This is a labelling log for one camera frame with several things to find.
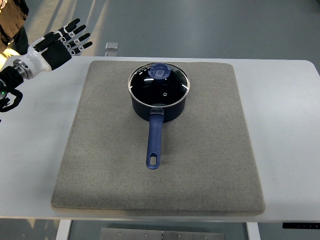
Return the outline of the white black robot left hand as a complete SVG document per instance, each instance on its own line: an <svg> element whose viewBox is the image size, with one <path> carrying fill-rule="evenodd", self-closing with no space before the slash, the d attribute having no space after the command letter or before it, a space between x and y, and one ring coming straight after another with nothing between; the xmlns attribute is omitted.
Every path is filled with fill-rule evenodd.
<svg viewBox="0 0 320 240"><path fill-rule="evenodd" d="M33 42L27 53L13 61L13 68L24 79L32 79L41 72L53 71L73 56L89 48L93 43L87 41L90 33L79 36L86 25L78 26L79 18L56 31L51 31Z"/></svg>

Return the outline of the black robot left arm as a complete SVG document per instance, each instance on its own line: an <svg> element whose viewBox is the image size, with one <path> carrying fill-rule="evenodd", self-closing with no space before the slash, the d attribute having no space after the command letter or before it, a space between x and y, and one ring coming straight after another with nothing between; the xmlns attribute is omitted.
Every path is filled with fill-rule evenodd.
<svg viewBox="0 0 320 240"><path fill-rule="evenodd" d="M7 66L0 72L0 112L5 113L16 108L22 98L23 94L17 90L17 87L24 82L26 77L25 72L18 67L17 64L13 66ZM11 105L9 105L10 99L7 97L8 93L15 96L15 99Z"/></svg>

